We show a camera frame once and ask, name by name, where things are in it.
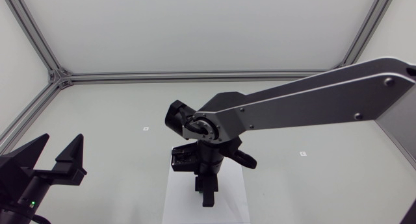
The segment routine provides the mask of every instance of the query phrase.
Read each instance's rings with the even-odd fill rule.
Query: white wall
[[[330,69],[373,1],[25,0],[74,73]]]
[[[0,0],[0,134],[47,85],[47,70]]]
[[[415,0],[393,0],[359,62],[381,56],[416,64]],[[416,158],[416,88],[390,108],[378,123]]]
[[[169,105],[178,99],[199,109],[218,92],[252,93],[279,84],[66,88],[18,146],[49,133],[35,168],[51,169],[55,157],[83,133],[88,174],[80,186],[52,186],[38,214],[60,224],[162,223],[164,207],[172,208],[164,206],[170,150],[193,142],[164,125]],[[243,168],[252,223],[399,223],[416,196],[416,171],[373,121],[250,131],[241,139],[240,149],[258,162],[256,169]],[[300,156],[300,151],[307,156]],[[192,173],[187,173],[187,181],[189,186],[175,189],[188,189],[199,197],[196,208],[203,212],[200,194],[192,189]],[[215,196],[230,201],[228,208],[235,210],[232,189],[223,183]]]

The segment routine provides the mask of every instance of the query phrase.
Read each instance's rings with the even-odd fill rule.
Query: white floor
[[[36,168],[51,169],[83,133],[88,175],[79,187],[52,186],[38,214],[60,224],[162,223],[170,149],[189,143],[164,125],[170,103],[179,99],[199,109],[218,92],[252,93],[278,84],[63,90],[18,145],[49,133]],[[241,138],[240,149],[258,161],[254,170],[243,168],[252,223],[399,223],[416,198],[416,171],[373,121],[251,131]]]

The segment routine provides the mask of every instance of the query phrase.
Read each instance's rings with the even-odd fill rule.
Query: aluminum frame
[[[48,46],[24,0],[5,0],[34,50],[49,73],[49,85],[25,108],[0,135],[0,155],[11,150],[27,128],[59,90],[74,84],[112,84],[132,82],[214,82],[214,81],[293,81],[316,75],[315,71],[216,71],[170,73],[83,73],[73,74],[63,68]],[[374,0],[365,21],[338,67],[356,62],[376,30],[392,0]]]

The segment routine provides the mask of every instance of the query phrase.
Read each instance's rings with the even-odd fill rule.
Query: white paper sheet
[[[202,194],[195,192],[195,176],[192,172],[174,172],[170,167],[163,224],[250,223],[246,188],[239,164],[224,158],[212,208],[202,207]]]

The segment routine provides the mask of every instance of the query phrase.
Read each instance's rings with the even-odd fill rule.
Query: metal screw
[[[355,120],[362,120],[363,119],[363,115],[361,113],[354,114],[354,119]]]
[[[384,80],[384,85],[387,87],[391,87],[394,84],[395,84],[395,80],[391,77],[388,77]]]

